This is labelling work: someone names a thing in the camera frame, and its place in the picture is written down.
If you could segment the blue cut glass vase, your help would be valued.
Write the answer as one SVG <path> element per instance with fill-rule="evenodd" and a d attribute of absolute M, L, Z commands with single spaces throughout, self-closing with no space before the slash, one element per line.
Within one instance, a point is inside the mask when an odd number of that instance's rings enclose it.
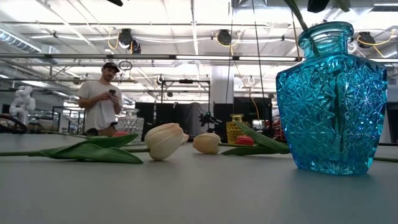
<path fill-rule="evenodd" d="M 348 52 L 348 22 L 303 31 L 304 60 L 275 78 L 288 147 L 299 169 L 364 174 L 373 163 L 387 103 L 387 70 Z"/>

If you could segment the black partition panel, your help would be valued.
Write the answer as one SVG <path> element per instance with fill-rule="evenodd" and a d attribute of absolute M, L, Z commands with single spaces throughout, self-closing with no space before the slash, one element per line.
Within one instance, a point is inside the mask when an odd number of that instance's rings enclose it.
<path fill-rule="evenodd" d="M 136 109 L 139 110 L 137 116 L 144 119 L 142 141 L 150 129 L 175 122 L 173 104 L 136 102 Z"/>
<path fill-rule="evenodd" d="M 271 131 L 269 121 L 272 118 L 271 98 L 249 98 L 234 97 L 233 103 L 215 103 L 213 105 L 213 115 L 222 120 L 220 125 L 215 126 L 215 133 L 221 137 L 223 142 L 227 142 L 226 123 L 231 121 L 231 114 L 243 114 L 243 121 L 247 121 L 250 127 L 256 131 L 264 130 L 266 136 L 270 136 Z"/>

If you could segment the clear textured glass vase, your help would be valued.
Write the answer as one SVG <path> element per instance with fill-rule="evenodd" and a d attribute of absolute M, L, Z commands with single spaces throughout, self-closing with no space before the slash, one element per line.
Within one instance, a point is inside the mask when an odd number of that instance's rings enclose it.
<path fill-rule="evenodd" d="M 144 118 L 138 117 L 138 109 L 128 109 L 125 115 L 118 118 L 116 129 L 133 134 L 142 134 L 144 128 Z"/>

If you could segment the white humanoid robot figure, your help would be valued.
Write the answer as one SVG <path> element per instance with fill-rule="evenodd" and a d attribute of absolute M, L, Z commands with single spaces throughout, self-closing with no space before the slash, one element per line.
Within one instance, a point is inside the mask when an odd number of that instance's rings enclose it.
<path fill-rule="evenodd" d="M 32 91 L 31 86 L 20 86 L 9 108 L 9 114 L 22 124 L 28 123 L 29 113 L 35 110 L 35 99 L 30 96 Z"/>

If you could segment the person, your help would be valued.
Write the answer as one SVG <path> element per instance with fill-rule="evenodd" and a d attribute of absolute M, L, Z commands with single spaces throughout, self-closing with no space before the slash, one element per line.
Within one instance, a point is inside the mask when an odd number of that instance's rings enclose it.
<path fill-rule="evenodd" d="M 116 116 L 120 114 L 123 105 L 121 90 L 111 84 L 117 73 L 118 66 L 107 62 L 101 68 L 99 80 L 84 82 L 78 90 L 78 106 L 86 112 L 85 134 L 113 136 L 117 131 Z M 109 93 L 110 89 L 116 91 L 115 96 Z"/>

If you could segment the long ceiling light bar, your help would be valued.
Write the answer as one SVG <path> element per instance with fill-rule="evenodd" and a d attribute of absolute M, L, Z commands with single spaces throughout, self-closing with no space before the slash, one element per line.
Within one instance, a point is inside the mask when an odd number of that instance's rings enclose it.
<path fill-rule="evenodd" d="M 296 57 L 254 57 L 254 56 L 199 56 L 199 55 L 174 55 L 170 56 L 177 60 L 245 60 L 245 61 L 275 61 L 275 62 L 298 62 Z"/>

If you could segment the yellow textured glass vase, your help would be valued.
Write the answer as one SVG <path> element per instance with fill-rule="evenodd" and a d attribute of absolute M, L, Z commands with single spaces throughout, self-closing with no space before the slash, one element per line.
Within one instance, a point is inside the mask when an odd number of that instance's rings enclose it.
<path fill-rule="evenodd" d="M 228 138 L 228 143 L 234 144 L 236 142 L 236 138 L 238 136 L 245 136 L 245 132 L 241 130 L 241 128 L 235 123 L 240 122 L 244 124 L 245 126 L 249 126 L 249 123 L 247 121 L 243 121 L 243 114 L 231 114 L 231 121 L 228 121 L 226 123 L 226 132 L 227 132 L 227 138 Z"/>

